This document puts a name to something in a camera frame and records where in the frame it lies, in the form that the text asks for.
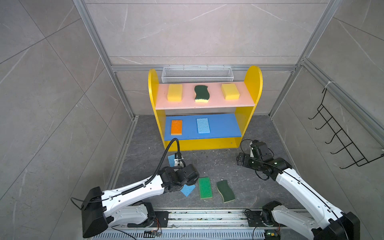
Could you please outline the bright green sponge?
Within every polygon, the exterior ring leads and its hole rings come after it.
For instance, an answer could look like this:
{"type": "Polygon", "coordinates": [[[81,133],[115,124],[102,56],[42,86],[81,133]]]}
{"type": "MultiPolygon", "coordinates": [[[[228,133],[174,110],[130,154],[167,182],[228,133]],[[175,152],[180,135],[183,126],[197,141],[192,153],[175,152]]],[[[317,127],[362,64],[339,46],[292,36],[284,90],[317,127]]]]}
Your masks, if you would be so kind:
{"type": "Polygon", "coordinates": [[[213,197],[211,180],[209,177],[199,178],[199,192],[202,200],[213,197]]]}

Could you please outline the dark green sponge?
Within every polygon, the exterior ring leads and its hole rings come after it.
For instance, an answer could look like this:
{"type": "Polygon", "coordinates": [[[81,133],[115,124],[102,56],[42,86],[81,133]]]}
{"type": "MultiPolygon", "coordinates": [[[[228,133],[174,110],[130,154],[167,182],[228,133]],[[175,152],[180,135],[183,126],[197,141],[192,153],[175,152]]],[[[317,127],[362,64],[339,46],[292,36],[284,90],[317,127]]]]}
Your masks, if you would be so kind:
{"type": "Polygon", "coordinates": [[[235,194],[230,188],[227,180],[217,182],[217,189],[221,194],[224,203],[228,203],[236,199],[235,194]]]}
{"type": "Polygon", "coordinates": [[[206,85],[197,85],[194,88],[195,90],[195,102],[196,103],[208,103],[210,99],[210,93],[208,91],[208,86],[206,85]]]}

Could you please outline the orange sponge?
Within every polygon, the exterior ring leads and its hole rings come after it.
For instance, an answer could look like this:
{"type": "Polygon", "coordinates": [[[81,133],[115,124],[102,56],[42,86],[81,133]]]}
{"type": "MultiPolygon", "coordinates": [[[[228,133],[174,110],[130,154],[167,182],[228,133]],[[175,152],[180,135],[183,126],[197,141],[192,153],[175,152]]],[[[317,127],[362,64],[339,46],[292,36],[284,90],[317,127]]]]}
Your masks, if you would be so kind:
{"type": "Polygon", "coordinates": [[[171,135],[180,136],[183,133],[183,121],[182,120],[172,120],[171,121],[171,135]]]}

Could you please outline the yellow sponge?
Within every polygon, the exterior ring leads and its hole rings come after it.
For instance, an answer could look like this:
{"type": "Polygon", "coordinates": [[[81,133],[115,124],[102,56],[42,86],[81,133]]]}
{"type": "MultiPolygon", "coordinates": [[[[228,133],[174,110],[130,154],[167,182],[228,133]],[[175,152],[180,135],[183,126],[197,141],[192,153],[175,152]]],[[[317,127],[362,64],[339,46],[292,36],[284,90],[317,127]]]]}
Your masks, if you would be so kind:
{"type": "Polygon", "coordinates": [[[183,85],[170,84],[168,88],[167,100],[168,102],[181,102],[183,98],[183,85]]]}
{"type": "Polygon", "coordinates": [[[240,92],[236,84],[222,84],[221,89],[226,101],[238,100],[240,98],[240,92]]]}

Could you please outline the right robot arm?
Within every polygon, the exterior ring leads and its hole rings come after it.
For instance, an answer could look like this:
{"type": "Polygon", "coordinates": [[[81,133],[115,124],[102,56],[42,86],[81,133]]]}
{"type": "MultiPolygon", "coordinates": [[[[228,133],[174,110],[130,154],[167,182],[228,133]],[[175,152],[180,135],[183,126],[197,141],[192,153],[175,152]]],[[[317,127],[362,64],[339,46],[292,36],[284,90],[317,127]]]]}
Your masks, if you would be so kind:
{"type": "Polygon", "coordinates": [[[306,183],[283,158],[275,158],[267,144],[258,140],[250,143],[250,153],[240,152],[239,166],[263,173],[284,187],[308,211],[306,217],[272,201],[263,206],[259,217],[245,210],[249,223],[286,226],[309,240],[359,240],[361,224],[352,212],[344,213],[306,183]]]}

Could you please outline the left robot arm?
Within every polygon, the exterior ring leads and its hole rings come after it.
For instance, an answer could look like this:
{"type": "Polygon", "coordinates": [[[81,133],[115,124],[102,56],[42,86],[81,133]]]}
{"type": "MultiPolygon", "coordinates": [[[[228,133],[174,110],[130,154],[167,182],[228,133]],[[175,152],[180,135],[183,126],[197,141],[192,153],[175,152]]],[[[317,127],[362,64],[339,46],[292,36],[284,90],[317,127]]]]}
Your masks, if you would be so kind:
{"type": "Polygon", "coordinates": [[[94,237],[119,225],[129,228],[151,226],[157,216],[152,204],[144,200],[181,191],[184,186],[194,185],[199,176],[192,164],[164,167],[156,175],[122,188],[107,191],[102,191],[100,187],[91,189],[80,207],[83,238],[94,237]]]}

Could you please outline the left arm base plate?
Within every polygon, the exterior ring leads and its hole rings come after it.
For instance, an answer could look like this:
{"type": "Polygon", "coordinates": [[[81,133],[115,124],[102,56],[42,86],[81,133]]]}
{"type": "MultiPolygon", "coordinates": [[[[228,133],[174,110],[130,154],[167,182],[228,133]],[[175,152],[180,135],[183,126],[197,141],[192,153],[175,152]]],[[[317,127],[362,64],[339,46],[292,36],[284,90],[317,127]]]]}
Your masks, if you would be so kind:
{"type": "Polygon", "coordinates": [[[155,211],[154,214],[151,214],[147,220],[145,220],[141,224],[127,224],[128,228],[166,228],[168,226],[169,221],[168,211],[155,211]]]}

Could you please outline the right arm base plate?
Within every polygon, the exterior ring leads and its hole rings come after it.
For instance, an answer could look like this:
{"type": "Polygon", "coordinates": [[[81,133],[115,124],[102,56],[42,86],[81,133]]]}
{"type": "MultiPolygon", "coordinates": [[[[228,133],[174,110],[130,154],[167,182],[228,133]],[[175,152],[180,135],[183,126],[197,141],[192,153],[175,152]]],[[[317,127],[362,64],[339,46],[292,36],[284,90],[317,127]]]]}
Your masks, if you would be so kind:
{"type": "Polygon", "coordinates": [[[249,227],[262,227],[268,226],[263,218],[263,211],[252,211],[245,209],[244,214],[246,216],[249,227]]]}

